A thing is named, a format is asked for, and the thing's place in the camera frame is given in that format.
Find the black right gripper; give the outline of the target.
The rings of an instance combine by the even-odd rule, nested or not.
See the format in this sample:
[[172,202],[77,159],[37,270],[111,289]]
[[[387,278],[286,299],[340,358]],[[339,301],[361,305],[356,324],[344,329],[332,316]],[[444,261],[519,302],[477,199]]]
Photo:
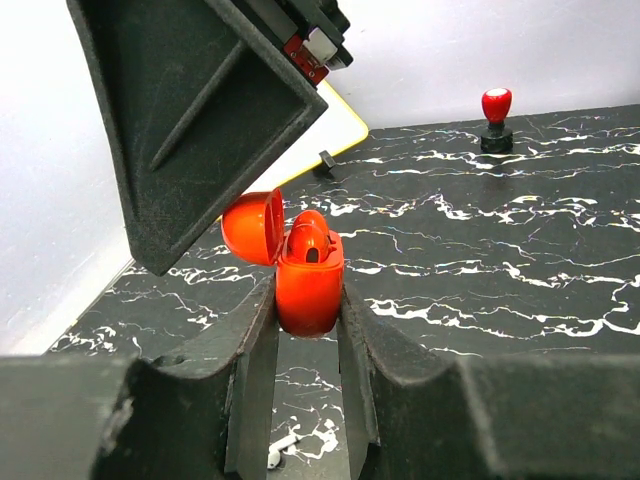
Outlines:
[[166,273],[326,110],[336,1],[72,1],[129,248]]

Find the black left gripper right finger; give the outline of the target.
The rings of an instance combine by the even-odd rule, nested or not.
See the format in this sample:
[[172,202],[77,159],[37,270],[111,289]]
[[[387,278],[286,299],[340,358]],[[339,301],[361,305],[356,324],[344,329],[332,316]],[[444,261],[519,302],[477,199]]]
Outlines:
[[342,290],[354,479],[635,479],[635,355],[444,358]]

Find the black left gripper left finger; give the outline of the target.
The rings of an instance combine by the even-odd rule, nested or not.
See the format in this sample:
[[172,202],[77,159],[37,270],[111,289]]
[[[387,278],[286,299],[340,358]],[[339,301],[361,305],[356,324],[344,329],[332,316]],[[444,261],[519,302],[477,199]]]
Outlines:
[[1,361],[5,479],[263,479],[278,352],[275,281],[152,361]]

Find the orange charging case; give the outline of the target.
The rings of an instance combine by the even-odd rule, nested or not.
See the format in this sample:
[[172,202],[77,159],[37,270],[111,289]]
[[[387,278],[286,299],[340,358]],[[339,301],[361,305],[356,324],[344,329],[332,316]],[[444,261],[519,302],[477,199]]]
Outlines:
[[329,228],[329,255],[322,263],[297,263],[286,257],[292,226],[285,227],[281,191],[240,196],[222,215],[226,246],[240,259],[275,268],[275,301],[281,328],[297,337],[330,332],[339,315],[344,249]]

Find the orange earbud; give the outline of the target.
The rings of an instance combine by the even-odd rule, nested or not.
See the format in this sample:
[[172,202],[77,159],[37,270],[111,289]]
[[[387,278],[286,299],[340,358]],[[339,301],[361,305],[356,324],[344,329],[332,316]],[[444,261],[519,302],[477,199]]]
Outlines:
[[329,255],[329,238],[319,227],[301,224],[291,229],[286,257],[297,263],[322,263]]
[[318,228],[325,236],[329,235],[329,226],[325,217],[317,210],[305,210],[296,216],[292,228],[311,225]]

